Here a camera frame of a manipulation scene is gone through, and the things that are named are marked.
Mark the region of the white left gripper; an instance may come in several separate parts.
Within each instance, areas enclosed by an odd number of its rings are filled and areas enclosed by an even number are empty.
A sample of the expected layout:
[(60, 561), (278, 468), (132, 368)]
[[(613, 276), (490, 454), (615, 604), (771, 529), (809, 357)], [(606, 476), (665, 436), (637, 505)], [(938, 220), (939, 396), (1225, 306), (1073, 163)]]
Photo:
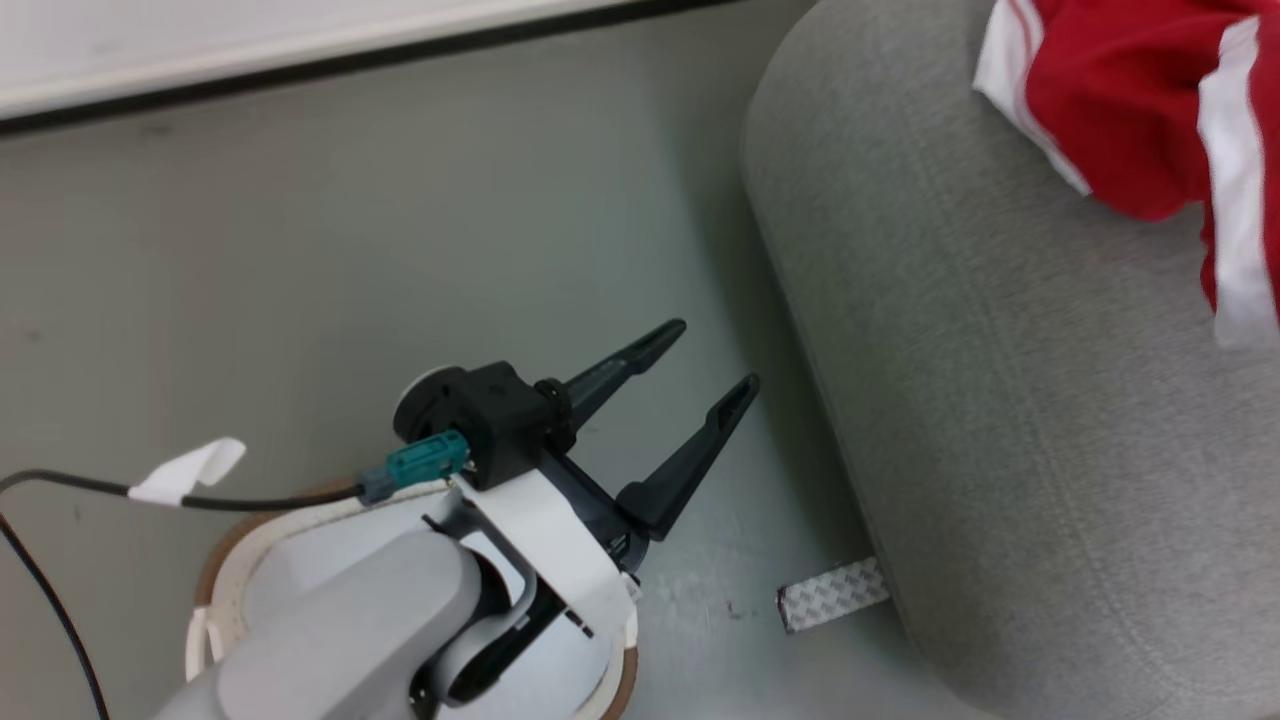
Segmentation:
[[(573, 429), (581, 429), (632, 377), (646, 373), (687, 329), (671, 319), (571, 378)], [(475, 621), (463, 639), (535, 639), (562, 615), (589, 635), (637, 637), (637, 571), (652, 541), (664, 541), (760, 391), (744, 377), (708, 409), (704, 423), (645, 480), (616, 502), (567, 459), (490, 488), (449, 478), (447, 532), (484, 534), (524, 580), (507, 609)]]

